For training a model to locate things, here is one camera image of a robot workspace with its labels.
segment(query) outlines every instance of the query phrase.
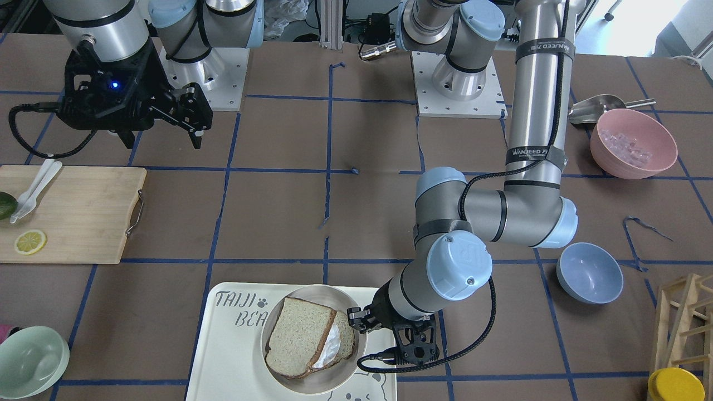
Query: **blue bowl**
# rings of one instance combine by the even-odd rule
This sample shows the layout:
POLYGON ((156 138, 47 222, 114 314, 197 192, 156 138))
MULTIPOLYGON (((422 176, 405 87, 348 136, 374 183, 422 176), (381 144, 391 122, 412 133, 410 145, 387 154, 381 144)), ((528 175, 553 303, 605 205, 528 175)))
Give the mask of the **blue bowl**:
POLYGON ((590 243, 573 243, 557 261, 557 279, 576 300, 590 304, 610 303, 624 288, 619 263, 590 243))

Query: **yellow lid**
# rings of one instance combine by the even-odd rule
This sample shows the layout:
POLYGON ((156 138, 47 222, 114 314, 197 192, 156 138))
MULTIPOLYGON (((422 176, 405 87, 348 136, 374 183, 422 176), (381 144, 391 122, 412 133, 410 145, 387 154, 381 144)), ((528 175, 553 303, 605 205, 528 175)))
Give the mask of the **yellow lid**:
POLYGON ((705 398, 703 384, 698 377, 678 367, 666 367, 654 372, 649 380, 649 391, 660 401, 703 401, 705 398))

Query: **ice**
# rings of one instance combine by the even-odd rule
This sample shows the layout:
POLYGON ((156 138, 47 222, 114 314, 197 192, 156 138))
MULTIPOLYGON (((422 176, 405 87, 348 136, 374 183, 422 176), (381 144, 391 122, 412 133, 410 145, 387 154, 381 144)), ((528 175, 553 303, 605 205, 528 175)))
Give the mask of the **ice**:
POLYGON ((624 133, 612 133, 603 130, 600 137, 604 146, 622 161, 638 168, 645 168, 651 160, 652 154, 637 146, 636 138, 629 138, 624 133))

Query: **pink object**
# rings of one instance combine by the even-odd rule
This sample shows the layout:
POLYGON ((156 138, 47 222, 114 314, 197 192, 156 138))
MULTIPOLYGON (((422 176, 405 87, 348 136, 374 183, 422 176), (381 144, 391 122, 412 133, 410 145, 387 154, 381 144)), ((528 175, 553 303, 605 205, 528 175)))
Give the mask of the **pink object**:
POLYGON ((13 331, 15 328, 15 326, 0 325, 0 344, 2 344, 3 341, 7 340, 7 337, 10 336, 10 332, 13 331))
POLYGON ((590 141, 592 156, 609 174, 628 180, 658 174, 676 163, 678 147, 655 119, 628 108, 604 113, 590 141))

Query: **pink bowl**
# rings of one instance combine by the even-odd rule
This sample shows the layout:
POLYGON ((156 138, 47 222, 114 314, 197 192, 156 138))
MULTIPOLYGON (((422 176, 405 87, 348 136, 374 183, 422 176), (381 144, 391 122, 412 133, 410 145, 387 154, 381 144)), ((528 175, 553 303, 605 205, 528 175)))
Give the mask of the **pink bowl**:
POLYGON ((590 141, 597 164, 614 177, 636 180, 653 176, 676 163, 678 147, 671 133, 655 119, 628 108, 607 111, 597 121, 590 141), (615 155, 602 141, 602 133, 623 133, 636 146, 650 153, 645 167, 634 166, 615 155))

